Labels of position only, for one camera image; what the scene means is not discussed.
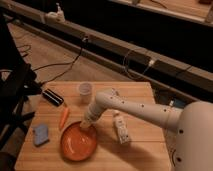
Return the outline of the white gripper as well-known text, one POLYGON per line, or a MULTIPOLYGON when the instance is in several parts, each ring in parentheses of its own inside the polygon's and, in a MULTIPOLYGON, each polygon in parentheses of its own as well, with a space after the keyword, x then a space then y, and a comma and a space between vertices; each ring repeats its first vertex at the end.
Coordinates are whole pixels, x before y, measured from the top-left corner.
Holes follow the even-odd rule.
POLYGON ((88 130, 93 122, 96 122, 104 113, 104 108, 96 102, 91 102, 85 111, 83 120, 80 122, 80 128, 82 130, 88 130))

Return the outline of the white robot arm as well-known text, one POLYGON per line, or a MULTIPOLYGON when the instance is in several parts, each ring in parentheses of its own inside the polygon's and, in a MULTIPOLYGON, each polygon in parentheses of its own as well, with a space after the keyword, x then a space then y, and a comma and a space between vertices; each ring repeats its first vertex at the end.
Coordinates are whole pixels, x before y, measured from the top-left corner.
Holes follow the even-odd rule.
POLYGON ((122 98, 114 88, 98 91, 80 127, 87 129, 115 109, 176 134, 175 171, 213 171, 213 103, 196 101, 183 109, 122 98))

